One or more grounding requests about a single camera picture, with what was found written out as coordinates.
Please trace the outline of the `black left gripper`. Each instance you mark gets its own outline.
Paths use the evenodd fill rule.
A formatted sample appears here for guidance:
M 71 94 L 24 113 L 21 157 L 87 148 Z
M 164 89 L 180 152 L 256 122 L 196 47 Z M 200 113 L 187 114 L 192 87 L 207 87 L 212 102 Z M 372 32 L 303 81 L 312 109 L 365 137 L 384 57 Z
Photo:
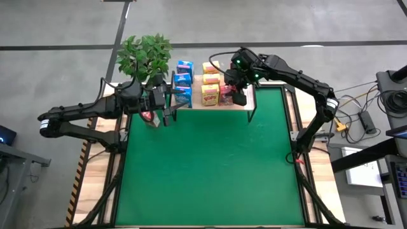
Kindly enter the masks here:
M 168 94 L 183 94 L 184 90 L 176 90 L 170 88 L 167 90 L 166 85 L 160 85 L 153 88 L 148 93 L 148 109 L 144 115 L 147 123 L 157 124 L 158 115 L 155 114 L 156 110 L 162 111 L 163 125 L 169 126 L 170 114 L 177 111 L 179 108 L 184 107 L 186 104 L 176 104 L 175 106 L 167 106 L 166 93 Z

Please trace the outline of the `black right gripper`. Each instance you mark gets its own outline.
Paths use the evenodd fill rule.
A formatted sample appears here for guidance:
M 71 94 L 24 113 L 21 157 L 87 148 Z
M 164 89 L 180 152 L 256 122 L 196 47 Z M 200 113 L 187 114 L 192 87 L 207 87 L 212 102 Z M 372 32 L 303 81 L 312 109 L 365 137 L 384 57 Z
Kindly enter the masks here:
M 249 85 L 257 85 L 258 81 L 266 76 L 264 66 L 260 57 L 248 48 L 241 47 L 233 54 L 230 68 L 224 74 L 224 82 L 232 87 L 228 95 L 232 97 L 234 104 L 247 104 L 243 89 Z

